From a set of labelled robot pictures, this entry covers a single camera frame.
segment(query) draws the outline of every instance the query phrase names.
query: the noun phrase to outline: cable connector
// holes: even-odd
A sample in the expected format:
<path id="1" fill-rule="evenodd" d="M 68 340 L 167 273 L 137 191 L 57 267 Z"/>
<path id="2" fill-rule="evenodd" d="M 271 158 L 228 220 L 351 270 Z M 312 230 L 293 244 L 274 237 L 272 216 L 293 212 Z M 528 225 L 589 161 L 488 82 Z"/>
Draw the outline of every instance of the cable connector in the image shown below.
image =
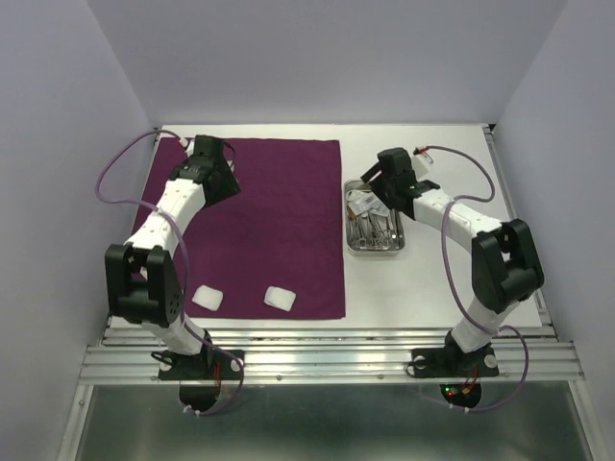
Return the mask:
<path id="1" fill-rule="evenodd" d="M 421 154 L 424 154 L 426 151 L 428 151 L 430 148 L 427 146 L 422 146 L 422 147 L 416 147 L 414 148 L 414 152 L 412 152 L 412 154 L 414 156 L 420 156 Z"/>

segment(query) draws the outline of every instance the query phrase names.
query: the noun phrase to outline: wire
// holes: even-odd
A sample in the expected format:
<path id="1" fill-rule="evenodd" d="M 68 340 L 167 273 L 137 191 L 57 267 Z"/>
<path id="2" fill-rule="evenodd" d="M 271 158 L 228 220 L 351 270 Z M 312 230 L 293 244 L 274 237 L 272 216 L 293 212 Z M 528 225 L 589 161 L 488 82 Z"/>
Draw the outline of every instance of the wire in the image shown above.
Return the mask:
<path id="1" fill-rule="evenodd" d="M 95 186 L 94 191 L 96 193 L 96 198 L 98 200 L 100 200 L 101 202 L 105 203 L 105 204 L 110 204 L 110 205 L 131 204 L 131 205 L 137 205 L 137 206 L 144 206 L 144 207 L 149 208 L 152 211 L 156 212 L 157 214 L 159 214 L 160 216 L 162 216 L 162 218 L 164 218 L 166 220 L 166 222 L 171 227 L 171 230 L 173 231 L 173 233 L 175 233 L 175 236 L 178 239 L 178 242 L 179 242 L 179 245 L 180 245 L 180 249 L 181 249 L 182 255 L 184 257 L 185 271 L 184 271 L 184 292 L 182 294 L 182 304 L 185 305 L 185 300 L 186 300 L 187 293 L 188 293 L 188 287 L 190 286 L 190 262 L 189 262 L 189 258 L 188 258 L 188 249 L 187 249 L 187 246 L 185 244 L 184 237 L 182 236 L 182 231 L 177 226 L 177 223 L 175 222 L 175 219 L 173 219 L 173 216 L 168 214 L 163 209 L 158 208 L 154 204 L 150 204 L 149 202 L 145 202 L 145 201 L 142 201 L 142 200 L 134 200 L 134 199 L 108 199 L 100 191 L 100 186 L 101 186 L 101 184 L 103 182 L 103 179 L 105 178 L 105 176 L 107 175 L 107 173 L 109 172 L 111 167 L 124 154 L 126 154 L 141 139 L 143 139 L 145 137 L 148 137 L 148 136 L 151 136 L 151 135 L 154 135 L 154 134 L 158 135 L 158 134 L 161 134 L 161 133 L 170 134 L 172 136 L 175 136 L 178 139 L 182 139 L 182 137 L 179 136 L 177 133 L 174 133 L 174 132 L 171 132 L 171 131 L 168 131 L 168 130 L 153 130 L 151 132 L 147 132 L 147 133 L 142 134 L 141 136 L 138 136 L 132 142 L 130 142 L 124 149 L 119 151 L 109 161 L 109 163 L 103 168 L 103 170 L 101 171 L 100 175 L 98 176 L 98 179 L 96 180 L 96 186 Z M 195 339 L 200 341 L 201 344 L 203 344 L 206 348 L 209 348 L 212 351 L 220 353 L 222 355 L 225 355 L 231 361 L 234 361 L 237 364 L 237 366 L 239 367 L 239 372 L 240 372 L 239 384 L 237 385 L 237 388 L 235 389 L 235 391 L 234 391 L 233 395 L 231 396 L 231 398 L 229 400 L 227 400 L 223 405 L 221 405 L 218 408 L 211 409 L 211 410 L 208 410 L 208 411 L 203 411 L 203 412 L 194 411 L 194 410 L 191 410 L 190 408 L 185 408 L 184 409 L 184 410 L 189 411 L 192 414 L 195 414 L 196 416 L 212 416 L 212 415 L 216 415 L 218 413 L 221 413 L 222 411 L 226 410 L 229 406 L 231 406 L 237 400 L 237 398 L 239 396 L 239 392 L 241 391 L 241 388 L 243 387 L 243 380 L 244 380 L 244 377 L 245 377 L 243 363 L 241 362 L 241 360 L 239 358 L 235 357 L 232 353 L 230 353 L 228 351 L 225 351 L 223 349 L 220 349 L 217 346 L 214 346 L 212 343 L 206 341 L 205 338 L 202 338 L 196 331 L 194 331 L 192 329 L 192 327 L 190 326 L 190 324 L 185 321 L 185 313 L 184 313 L 183 309 L 181 311 L 180 318 L 182 319 L 183 326 L 185 327 L 185 329 L 188 331 L 188 333 L 192 337 L 194 337 Z"/>
<path id="2" fill-rule="evenodd" d="M 523 346 L 523 351 L 524 351 L 524 355 L 525 355 L 525 364 L 524 364 L 524 369 L 523 372 L 521 374 L 521 379 L 519 379 L 519 383 L 517 384 L 517 387 L 515 387 L 515 389 L 504 399 L 498 401 L 497 403 L 488 405 L 488 406 L 484 406 L 482 408 L 462 408 L 460 406 L 458 406 L 457 408 L 463 409 L 464 411 L 467 412 L 471 412 L 471 413 L 483 413 L 485 411 L 489 411 L 489 410 L 493 410 L 496 408 L 501 407 L 502 405 L 508 403 L 509 401 L 511 401 L 521 390 L 521 388 L 524 386 L 524 384 L 526 383 L 526 380 L 528 378 L 528 371 L 529 371 L 529 349 L 528 349 L 528 343 L 526 342 L 526 339 L 523 337 L 523 335 L 521 334 L 521 332 L 515 328 L 512 327 L 510 325 L 504 325 L 496 330 L 492 330 L 489 329 L 483 325 L 481 325 L 480 323 L 478 323 L 476 320 L 474 320 L 470 314 L 468 313 L 468 311 L 466 310 L 466 308 L 463 306 L 463 303 L 461 302 L 461 298 L 459 297 L 459 293 L 457 292 L 457 289 L 455 287 L 455 281 L 453 280 L 453 273 L 451 271 L 451 261 L 449 260 L 449 252 L 448 252 L 448 248 L 447 248 L 447 234 L 448 234 L 448 228 L 449 228 L 449 221 L 450 221 L 450 215 L 451 215 L 451 209 L 453 208 L 454 205 L 456 205 L 456 203 L 459 200 L 471 200 L 474 202 L 481 202 L 481 203 L 488 203 L 491 202 L 495 196 L 496 196 L 496 186 L 493 183 L 493 180 L 491 179 L 491 176 L 489 175 L 489 173 L 487 172 L 487 170 L 480 164 L 480 162 L 478 160 L 476 160 L 475 158 L 469 156 L 468 154 L 461 152 L 457 149 L 452 149 L 450 147 L 444 147 L 444 146 L 425 146 L 421 149 L 417 149 L 416 154 L 424 154 L 429 150 L 435 150 L 435 151 L 444 151 L 444 152 L 448 152 L 451 154 L 455 154 L 457 156 L 466 158 L 468 160 L 470 160 L 472 163 L 474 163 L 479 170 L 482 172 L 482 174 L 486 177 L 487 182 L 489 182 L 489 189 L 490 189 L 490 193 L 489 196 L 487 198 L 483 198 L 483 197 L 477 197 L 474 195 L 457 195 L 455 197 L 453 197 L 453 200 L 446 206 L 445 210 L 444 210 L 444 216 L 442 217 L 442 229 L 441 229 L 441 233 L 440 233 L 440 243 L 442 246 L 442 259 L 444 261 L 444 270 L 446 272 L 446 278 L 447 281 L 449 283 L 449 286 L 451 288 L 451 293 L 453 294 L 453 298 L 455 299 L 455 304 L 457 305 L 459 311 L 461 312 L 461 314 L 463 315 L 463 317 L 470 323 L 472 324 L 474 327 L 478 328 L 480 331 L 483 331 L 487 334 L 489 334 L 490 336 L 494 336 L 496 334 L 498 334 L 500 331 L 502 331 L 503 329 L 509 329 L 511 330 L 518 338 L 519 341 L 521 341 L 521 345 Z"/>

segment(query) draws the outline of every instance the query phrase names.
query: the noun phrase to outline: stainless steel tray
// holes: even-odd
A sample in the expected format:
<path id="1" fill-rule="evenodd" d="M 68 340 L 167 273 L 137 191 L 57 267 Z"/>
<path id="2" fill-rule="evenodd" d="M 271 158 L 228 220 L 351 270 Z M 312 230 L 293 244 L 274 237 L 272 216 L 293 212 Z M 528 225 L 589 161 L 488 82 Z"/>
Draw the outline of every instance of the stainless steel tray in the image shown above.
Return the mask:
<path id="1" fill-rule="evenodd" d="M 361 180 L 344 183 L 344 226 L 348 252 L 352 255 L 396 255 L 406 245 L 400 213 L 392 210 L 386 220 L 378 220 L 371 214 L 353 218 L 346 197 L 349 191 L 356 189 L 369 190 L 369 185 Z"/>

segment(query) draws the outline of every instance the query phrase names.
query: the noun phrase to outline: white table surface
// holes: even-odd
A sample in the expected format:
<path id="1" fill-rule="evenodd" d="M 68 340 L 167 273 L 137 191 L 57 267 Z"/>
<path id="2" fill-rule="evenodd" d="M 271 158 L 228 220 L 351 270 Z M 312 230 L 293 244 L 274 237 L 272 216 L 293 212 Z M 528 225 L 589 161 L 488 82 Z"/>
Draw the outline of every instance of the white table surface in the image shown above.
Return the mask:
<path id="1" fill-rule="evenodd" d="M 490 204 L 468 204 L 490 216 L 507 220 L 501 186 L 481 125 L 186 125 L 164 126 L 180 135 L 284 139 L 338 139 L 342 181 L 357 179 L 376 163 L 378 152 L 439 144 L 462 150 L 479 160 L 491 174 L 498 195 Z M 432 152 L 435 164 L 429 179 L 451 195 L 485 196 L 488 184 L 469 161 Z M 460 319 L 446 282 L 439 232 L 404 217 L 406 247 L 388 260 L 370 260 L 344 250 L 346 317 L 325 321 L 203 319 L 208 328 L 450 328 Z M 466 305 L 472 300 L 470 256 L 454 242 L 449 245 L 455 283 Z M 509 317 L 515 327 L 540 327 L 534 297 Z"/>

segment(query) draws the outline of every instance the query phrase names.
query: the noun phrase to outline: metal frame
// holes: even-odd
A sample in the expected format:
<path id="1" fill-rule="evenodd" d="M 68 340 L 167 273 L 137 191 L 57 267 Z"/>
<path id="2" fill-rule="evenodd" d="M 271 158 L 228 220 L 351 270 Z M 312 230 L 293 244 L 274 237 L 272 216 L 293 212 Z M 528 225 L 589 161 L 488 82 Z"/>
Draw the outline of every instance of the metal frame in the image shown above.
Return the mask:
<path id="1" fill-rule="evenodd" d="M 92 400 L 94 386 L 77 386 L 75 398 L 73 399 L 68 423 L 61 439 L 60 453 L 58 461 L 73 461 L 77 458 L 81 436 L 86 427 L 87 410 Z"/>
<path id="2" fill-rule="evenodd" d="M 486 125 L 483 132 L 506 207 L 510 215 L 515 216 L 493 135 Z M 543 326 L 522 328 L 532 359 L 528 380 L 568 381 L 593 458 L 610 459 L 575 347 L 572 343 L 558 342 L 542 293 L 536 293 L 536 300 Z M 442 345 L 447 331 L 444 328 L 209 330 L 216 345 L 246 351 L 247 386 L 445 382 L 449 379 L 415 379 L 406 374 L 405 366 L 412 349 Z M 485 381 L 518 380 L 524 361 L 519 341 L 512 336 L 502 336 L 494 339 L 493 346 L 501 375 Z M 178 381 L 158 380 L 159 363 L 151 358 L 150 352 L 160 348 L 161 344 L 148 331 L 110 319 L 101 341 L 87 348 L 61 444 L 60 460 L 74 460 L 78 454 L 93 386 L 178 384 Z"/>

